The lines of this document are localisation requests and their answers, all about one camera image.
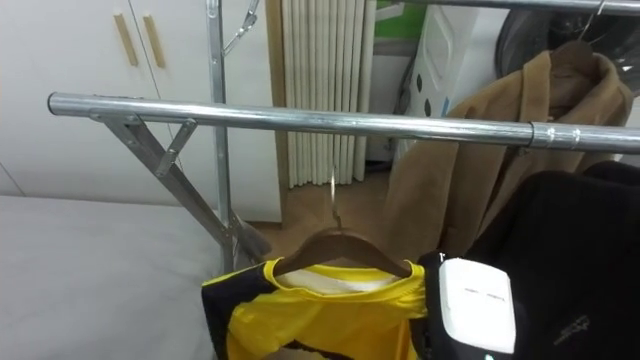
yellow shirt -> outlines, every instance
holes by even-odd
[[[411,263],[408,278],[323,265],[275,278],[277,261],[203,284],[219,359],[262,359],[282,347],[329,359],[416,358],[409,319],[426,316],[422,266]]]

white bed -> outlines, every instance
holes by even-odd
[[[0,359],[212,359],[219,254],[183,208],[0,196]]]

wooden hanger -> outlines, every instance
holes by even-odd
[[[582,28],[577,40],[569,41],[551,52],[551,63],[553,67],[561,68],[568,65],[588,77],[598,73],[598,62],[593,57],[591,44],[584,41],[583,38],[593,21],[602,13],[605,3],[606,0],[600,0],[598,10],[589,16],[589,20],[587,20],[587,24]]]
[[[273,269],[274,276],[339,258],[345,258],[401,278],[411,275],[411,270],[408,269],[405,262],[400,263],[392,260],[360,234],[342,228],[342,221],[335,202],[335,170],[331,175],[331,202],[333,218],[338,226],[313,234],[292,256],[278,261]]]

wooden handle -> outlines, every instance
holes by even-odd
[[[124,22],[124,16],[122,14],[113,15],[113,19],[116,21],[120,38],[122,39],[122,45],[127,52],[129,58],[129,64],[131,66],[138,66],[138,57],[136,56],[136,50],[133,48],[133,42],[131,42],[131,36],[129,35],[129,29],[127,29],[127,23]]]
[[[156,31],[156,24],[153,22],[151,15],[143,17],[144,27],[147,28],[147,34],[149,35],[149,41],[151,42],[151,50],[153,50],[153,57],[156,59],[156,65],[159,68],[164,68],[164,54],[162,53],[162,47],[160,46],[160,39],[158,38],[158,32]]]

white wardrobe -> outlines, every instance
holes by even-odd
[[[249,1],[226,0],[225,38]],[[230,104],[271,105],[264,3],[227,58]],[[54,117],[53,91],[211,101],[205,0],[0,2],[0,194],[177,204],[104,125]],[[174,127],[150,124],[163,145]],[[199,127],[178,165],[215,204],[213,129]],[[275,136],[230,129],[232,201],[245,220],[280,221]]]

